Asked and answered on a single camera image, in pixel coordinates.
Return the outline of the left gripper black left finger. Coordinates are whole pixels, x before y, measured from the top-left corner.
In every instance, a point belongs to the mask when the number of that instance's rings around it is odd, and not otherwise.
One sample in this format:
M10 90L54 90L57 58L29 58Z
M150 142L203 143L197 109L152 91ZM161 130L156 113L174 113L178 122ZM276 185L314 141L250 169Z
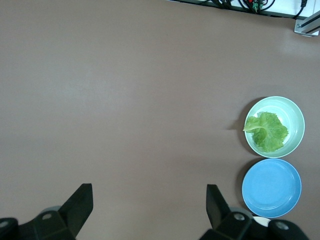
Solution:
M83 183L58 210L19 226L19 240L75 240L94 206L93 186Z

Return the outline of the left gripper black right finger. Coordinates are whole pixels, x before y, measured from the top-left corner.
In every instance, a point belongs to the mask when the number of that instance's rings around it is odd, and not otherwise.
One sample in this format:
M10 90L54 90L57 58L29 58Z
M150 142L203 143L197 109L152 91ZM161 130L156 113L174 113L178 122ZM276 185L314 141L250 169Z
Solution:
M206 187L206 213L211 228L202 240L246 240L252 220L239 211L231 211L219 188L215 184Z

